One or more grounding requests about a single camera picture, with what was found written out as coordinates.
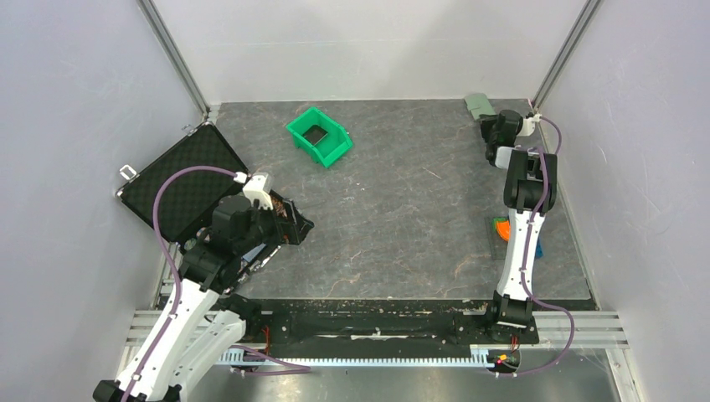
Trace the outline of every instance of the gray object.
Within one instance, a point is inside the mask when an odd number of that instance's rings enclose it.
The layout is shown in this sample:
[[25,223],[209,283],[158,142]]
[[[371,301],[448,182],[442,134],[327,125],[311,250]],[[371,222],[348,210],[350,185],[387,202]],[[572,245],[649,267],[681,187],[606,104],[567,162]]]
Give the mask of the gray object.
[[[530,111],[525,100],[493,105]],[[359,144],[326,172],[294,150],[284,128],[310,106],[347,126]],[[294,199],[316,224],[302,245],[284,247],[254,275],[240,291],[244,296],[493,294],[503,261],[492,258],[485,218],[507,213],[505,173],[484,158],[481,134],[462,100],[224,104],[217,125],[247,166],[272,174],[274,190]],[[541,138],[520,143],[535,146]],[[541,239],[545,256],[535,262],[536,293],[588,299],[562,204],[548,215]]]

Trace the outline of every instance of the open case lid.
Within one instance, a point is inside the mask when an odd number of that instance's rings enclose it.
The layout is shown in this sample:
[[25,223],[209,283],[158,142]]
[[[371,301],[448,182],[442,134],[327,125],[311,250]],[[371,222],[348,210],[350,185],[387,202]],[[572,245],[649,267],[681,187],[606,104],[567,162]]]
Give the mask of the open case lid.
[[[152,227],[152,208],[158,189],[175,172],[206,165],[249,173],[246,165],[217,127],[206,121],[140,171],[117,197]],[[163,194],[158,218],[162,237],[184,245],[212,221],[219,200],[241,191],[242,185],[214,172],[192,172],[173,182]]]

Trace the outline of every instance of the green block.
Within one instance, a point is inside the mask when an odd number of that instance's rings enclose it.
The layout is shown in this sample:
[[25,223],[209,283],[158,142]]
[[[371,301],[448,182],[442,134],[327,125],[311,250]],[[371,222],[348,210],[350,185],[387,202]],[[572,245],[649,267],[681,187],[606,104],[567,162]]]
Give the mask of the green block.
[[300,148],[314,162],[329,168],[352,147],[347,131],[316,107],[311,107],[286,126]]
[[473,94],[464,98],[468,111],[473,115],[473,120],[478,121],[481,115],[495,115],[496,112],[488,101],[486,94]]
[[493,218],[493,229],[496,228],[496,224],[498,222],[505,222],[507,220],[508,220],[508,218],[506,216],[498,216],[498,217]]

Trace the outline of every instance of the purple cable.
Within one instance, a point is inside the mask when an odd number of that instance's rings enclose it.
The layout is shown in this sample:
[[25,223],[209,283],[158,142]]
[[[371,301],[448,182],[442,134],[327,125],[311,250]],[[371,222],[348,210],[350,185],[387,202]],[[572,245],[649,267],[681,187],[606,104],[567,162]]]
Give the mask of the purple cable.
[[555,155],[557,155],[559,153],[559,148],[562,146],[562,131],[559,129],[559,126],[554,123],[554,121],[548,119],[547,117],[540,116],[540,120],[550,123],[557,131],[557,148],[555,149]]
[[540,154],[540,165],[541,165],[540,168],[543,170],[543,196],[540,197],[538,204],[535,205],[535,208],[532,209],[532,212],[530,213],[530,221],[528,222],[528,225],[527,225],[527,235],[525,237],[525,250],[522,252],[522,267],[520,268],[520,278],[522,281],[522,289],[527,293],[527,296],[530,297],[530,300],[532,300],[535,304],[537,304],[541,307],[548,308],[550,310],[563,312],[564,314],[567,315],[567,317],[569,318],[569,338],[567,339],[567,344],[564,345],[562,352],[560,352],[559,355],[557,355],[557,357],[554,358],[549,363],[544,364],[543,366],[540,366],[537,368],[531,368],[529,370],[521,371],[520,373],[498,374],[498,375],[502,375],[503,377],[508,377],[508,378],[519,377],[521,375],[526,375],[526,374],[539,373],[545,369],[548,369],[548,368],[554,366],[562,359],[562,357],[564,357],[565,354],[567,354],[567,351],[569,350],[569,347],[572,346],[572,341],[574,340],[574,317],[572,317],[572,313],[569,312],[564,307],[554,306],[552,304],[548,304],[544,301],[537,299],[535,297],[535,295],[533,295],[533,293],[527,287],[527,283],[525,282],[525,270],[527,269],[527,251],[530,249],[530,238],[533,235],[533,232],[532,232],[533,231],[533,221],[535,220],[535,214],[543,206],[545,199],[547,199],[548,190],[549,190],[548,168],[547,168],[547,165],[545,164],[545,149],[543,147],[538,147],[538,153]]
[[254,354],[260,358],[265,358],[266,360],[269,360],[270,362],[280,364],[284,367],[288,367],[288,368],[292,369],[292,370],[286,370],[286,371],[254,371],[254,372],[244,371],[244,375],[250,375],[252,377],[269,377],[272,375],[306,374],[311,371],[311,368],[308,366],[301,366],[300,364],[288,363],[283,360],[279,360],[278,358],[272,358],[269,355],[263,354],[262,352],[259,352],[258,350],[254,350],[252,348],[247,348],[246,346],[232,345],[229,348],[230,349],[242,349],[245,352],[249,352],[249,353]]
[[[172,302],[172,307],[170,307],[170,315],[175,314],[175,312],[178,310],[178,305],[180,304],[180,298],[183,296],[183,284],[180,281],[180,275],[178,273],[178,268],[175,266],[175,260],[172,259],[172,257],[170,256],[170,252],[167,251],[167,246],[165,245],[165,242],[162,240],[162,236],[160,234],[160,223],[158,222],[158,213],[157,213],[158,207],[160,206],[160,199],[162,198],[163,193],[165,193],[167,186],[169,186],[172,182],[177,180],[183,174],[187,174],[190,172],[199,172],[199,171],[222,173],[222,174],[226,174],[227,176],[232,176],[232,177],[236,176],[235,172],[230,172],[229,170],[222,169],[221,167],[214,167],[214,166],[187,167],[187,168],[184,168],[183,170],[173,174],[168,180],[165,181],[165,183],[162,184],[160,189],[157,190],[155,201],[153,202],[153,216],[152,216],[153,217],[153,230],[155,231],[155,234],[157,237],[157,242],[160,245],[160,250],[162,251],[162,254],[165,255],[165,260],[170,265],[170,273],[172,274],[172,278],[175,280],[175,300]],[[153,342],[151,342],[150,346],[148,346],[148,350],[146,350],[146,354],[143,355],[141,362],[138,363],[138,366],[136,367],[136,371],[133,373],[133,376],[136,376],[136,375],[140,376],[141,375],[141,372],[143,371],[143,368],[145,367],[148,359],[151,357],[153,351],[155,350],[158,343],[162,339],[162,336],[167,331],[167,328],[170,327],[171,322],[172,322],[172,318],[170,318],[168,316],[168,318],[162,324],[162,327],[160,327],[160,331],[158,331],[155,339],[153,339]],[[133,376],[131,376],[131,381],[128,383],[128,386],[126,387],[126,391],[123,393],[123,396],[121,397],[121,402],[128,401],[128,397],[131,395],[131,391],[133,390],[133,387],[136,385],[136,381],[132,378]]]

